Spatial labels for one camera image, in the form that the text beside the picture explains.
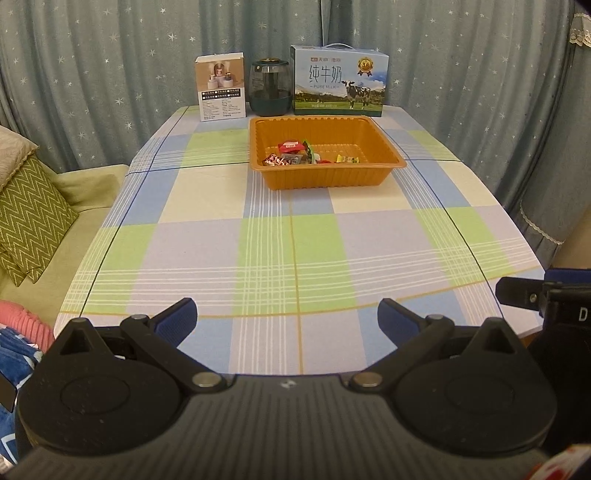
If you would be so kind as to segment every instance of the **cow illustration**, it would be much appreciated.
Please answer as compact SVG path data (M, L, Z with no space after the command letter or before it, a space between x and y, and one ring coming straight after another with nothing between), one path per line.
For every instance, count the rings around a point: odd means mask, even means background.
M351 106L349 107L349 110L353 109L353 106L355 105L355 98L358 95L358 88L355 86L355 82L341 82L345 85L345 88L347 89L347 100L351 103Z
M362 108L365 108L369 105L369 95L371 93L371 88L369 87L357 87L357 96L361 98L363 102Z

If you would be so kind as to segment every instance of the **zigzag pattern pillow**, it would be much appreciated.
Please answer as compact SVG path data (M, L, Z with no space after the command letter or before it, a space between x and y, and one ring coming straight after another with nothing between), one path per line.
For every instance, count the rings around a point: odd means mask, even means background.
M33 283L76 218L34 155L0 192L0 244Z
M0 267L6 270L6 273L12 280L12 283L14 283L17 287L26 277L26 275L21 272L21 269L10 256L10 253L8 253L8 251L6 251L2 245L0 245Z

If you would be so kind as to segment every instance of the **humidifier box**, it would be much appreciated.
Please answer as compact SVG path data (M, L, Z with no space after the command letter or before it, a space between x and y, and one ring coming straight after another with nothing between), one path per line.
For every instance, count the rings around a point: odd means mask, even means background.
M197 57L195 77L203 122L246 117L244 54Z

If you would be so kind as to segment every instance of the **gray curtain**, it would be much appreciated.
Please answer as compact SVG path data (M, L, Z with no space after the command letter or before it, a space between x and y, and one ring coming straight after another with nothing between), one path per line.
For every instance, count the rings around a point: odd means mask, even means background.
M535 169L512 211L545 267L591 203L591 18L577 16L573 27L584 32L579 26L583 19L589 43L585 44L584 35L570 36L570 66L560 103Z
M56 171L129 163L197 103L197 56L243 51L248 71L321 42L316 0L0 0L0 103Z
M7 95L2 77L2 64L0 63L0 125L20 133L17 122L12 114L11 99Z
M559 92L567 0L323 0L327 40L390 55L402 106L511 206Z

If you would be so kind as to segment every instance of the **dark green jar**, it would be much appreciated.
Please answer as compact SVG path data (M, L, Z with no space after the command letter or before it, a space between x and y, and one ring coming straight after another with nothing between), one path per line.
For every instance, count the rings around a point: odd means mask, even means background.
M257 115L285 115L291 107L289 62L280 59L253 62L248 79L248 93L251 108Z

